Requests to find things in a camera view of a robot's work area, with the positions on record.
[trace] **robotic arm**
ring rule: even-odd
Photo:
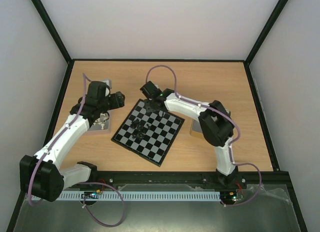
[[[199,122],[204,138],[214,147],[219,182],[227,185],[233,180],[238,171],[238,168],[232,163],[231,147],[231,153],[229,153],[229,143],[232,141],[234,126],[221,115],[200,106],[207,105],[230,116],[221,102],[215,100],[212,103],[203,103],[187,99],[191,101],[190,103],[186,99],[177,97],[172,89],[161,91],[151,81],[143,85],[140,90],[146,96],[144,103],[147,112],[179,112]]]
[[[123,107],[125,96],[121,92],[111,94],[110,87],[99,81],[89,84],[85,103],[77,119],[73,121],[81,107],[81,100],[72,107],[63,127],[33,157],[25,155],[20,161],[21,190],[28,192],[32,172],[39,159],[47,153],[34,177],[32,195],[48,201],[55,201],[61,192],[79,182],[96,181],[97,167],[86,162],[78,162],[74,167],[61,169],[60,166],[75,142],[100,118],[101,113]]]

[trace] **black chess piece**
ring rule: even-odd
[[[144,133],[138,133],[136,138],[137,138],[137,139],[143,139],[144,136],[145,136]]]
[[[138,119],[134,120],[131,122],[130,128],[136,129],[137,126],[139,125],[140,121]]]
[[[162,117],[164,115],[164,112],[163,111],[157,111],[156,112],[156,121],[161,121]]]

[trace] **wooden surface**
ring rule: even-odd
[[[192,120],[185,122],[161,167],[111,142],[111,137],[139,98],[146,74],[159,62],[88,62],[76,61],[65,93],[55,132],[65,122],[69,111],[83,94],[85,73],[91,80],[112,80],[112,92],[125,94],[125,106],[111,116],[111,134],[83,135],[65,158],[62,168],[86,161],[109,171],[215,171],[214,148],[203,139],[191,137]],[[272,171],[271,162],[249,88],[243,63],[165,62],[177,75],[177,89],[183,96],[212,102],[219,100],[231,110],[231,117],[241,129],[241,138],[233,145],[235,161],[251,162],[262,171]],[[164,90],[174,87],[172,73],[165,68],[152,71],[149,79]],[[242,166],[240,171],[254,171]]]

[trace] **white wall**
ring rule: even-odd
[[[0,0],[0,231],[20,192],[19,161],[42,147],[67,67],[30,0]]]
[[[289,0],[251,64],[282,170],[319,231],[320,0]]]
[[[42,0],[72,58],[245,59],[278,0]]]

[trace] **checkered board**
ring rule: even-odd
[[[159,117],[156,120],[157,116],[147,113],[143,100],[139,99],[111,140],[161,166],[185,120],[168,112],[163,112],[161,120]],[[146,121],[145,127],[150,125],[141,141],[132,137],[134,129],[130,125],[136,119]]]

